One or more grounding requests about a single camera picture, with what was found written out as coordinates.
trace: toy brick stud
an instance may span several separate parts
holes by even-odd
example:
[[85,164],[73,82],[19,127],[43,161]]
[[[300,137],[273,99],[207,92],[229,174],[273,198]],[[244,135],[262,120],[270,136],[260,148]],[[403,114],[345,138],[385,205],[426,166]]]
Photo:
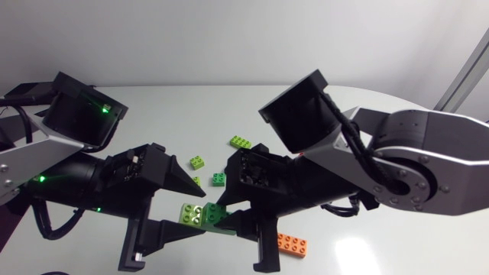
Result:
[[239,136],[234,136],[229,141],[229,143],[230,143],[231,146],[236,147],[238,149],[239,148],[246,148],[246,149],[250,149],[251,148],[251,142],[250,141],[247,141],[244,138],[239,137]]
[[178,222],[199,228],[202,225],[202,206],[184,203]]
[[224,186],[226,182],[226,174],[224,173],[215,173],[212,178],[213,186]]
[[230,212],[226,212],[225,206],[207,202],[206,206],[204,206],[202,210],[201,229],[215,233],[235,235],[236,231],[220,229],[214,226],[216,223],[229,216],[230,214]]
[[198,185],[200,186],[200,178],[198,176],[196,177],[193,177],[192,180]]
[[296,257],[305,257],[307,254],[307,241],[279,233],[277,236],[278,251]]
[[200,156],[197,156],[190,159],[190,164],[192,164],[194,170],[197,170],[204,167],[204,160]]

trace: light green lego brick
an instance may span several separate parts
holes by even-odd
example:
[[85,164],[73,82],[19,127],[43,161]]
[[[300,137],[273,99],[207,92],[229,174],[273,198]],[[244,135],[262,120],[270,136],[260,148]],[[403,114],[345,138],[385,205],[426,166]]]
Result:
[[212,177],[212,186],[224,186],[226,183],[226,174],[215,173]]
[[184,225],[200,228],[202,225],[202,206],[184,203],[180,210],[178,222]]
[[198,186],[200,186],[200,178],[198,176],[192,178],[192,180],[197,183]]
[[204,167],[204,160],[200,156],[196,156],[190,159],[190,164],[192,164],[194,170],[197,170]]
[[231,146],[236,147],[238,149],[239,148],[246,148],[246,149],[250,149],[251,148],[251,142],[250,141],[247,141],[244,138],[239,137],[239,136],[234,136],[229,141],[229,143],[230,143]]
[[235,235],[236,231],[220,229],[214,226],[216,223],[230,214],[230,212],[226,212],[225,206],[207,202],[206,206],[204,206],[204,209],[202,210],[202,225],[200,228],[209,232]]

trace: screw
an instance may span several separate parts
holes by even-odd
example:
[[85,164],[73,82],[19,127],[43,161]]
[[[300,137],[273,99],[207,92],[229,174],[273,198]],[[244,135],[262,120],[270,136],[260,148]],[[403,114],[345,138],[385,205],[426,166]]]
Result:
[[21,192],[21,190],[19,188],[15,188],[12,190],[12,192],[10,192],[13,196],[16,196],[17,194],[19,194]]
[[390,202],[390,204],[396,205],[397,203],[399,203],[399,199],[397,199],[397,198],[390,198],[389,199],[389,202]]
[[5,183],[3,184],[3,186],[4,186],[4,187],[10,187],[10,186],[12,186],[12,184],[14,184],[14,182],[13,182],[13,181],[11,181],[11,180],[6,180],[6,181],[5,181]]
[[416,186],[418,186],[418,188],[421,190],[426,189],[426,183],[424,183],[424,182],[417,183]]
[[419,162],[420,163],[428,163],[429,157],[428,156],[421,156],[421,157],[419,157]]
[[414,196],[413,198],[411,198],[411,202],[412,203],[419,203],[419,202],[421,202],[421,199],[418,196]]
[[397,171],[397,175],[399,177],[405,177],[407,175],[407,172],[405,170],[399,170]]
[[450,187],[448,186],[440,186],[440,191],[444,193],[450,193]]
[[8,171],[8,165],[7,164],[0,165],[0,173],[5,173],[7,171]]

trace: table surface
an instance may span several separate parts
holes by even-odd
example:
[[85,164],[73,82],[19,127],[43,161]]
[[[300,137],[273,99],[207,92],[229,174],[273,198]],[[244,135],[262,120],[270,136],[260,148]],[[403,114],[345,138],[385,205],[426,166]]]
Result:
[[[160,190],[150,217],[177,221],[189,202],[215,202],[223,188],[212,187],[213,173],[222,172],[235,149],[228,141],[239,135],[263,143],[274,154],[290,154],[257,110],[286,86],[161,86],[99,88],[129,107],[110,145],[99,157],[156,142],[177,155],[190,176],[199,176],[207,196],[196,198]],[[329,86],[342,110],[361,105],[385,112],[420,108],[390,95]],[[197,171],[189,159],[199,155],[206,165]],[[229,207],[245,209],[248,203]],[[50,203],[53,227],[72,208]],[[488,274],[487,210],[448,217],[402,212],[381,206],[361,209],[359,216],[339,218],[320,208],[279,220],[278,231],[308,240],[304,259],[280,255],[282,274]],[[117,274],[126,221],[86,212],[79,224],[58,241],[44,240],[32,211],[22,219],[0,256],[1,274],[42,274],[61,270],[77,274]],[[253,274],[257,245],[228,235],[205,233],[167,244],[146,258],[139,274]]]

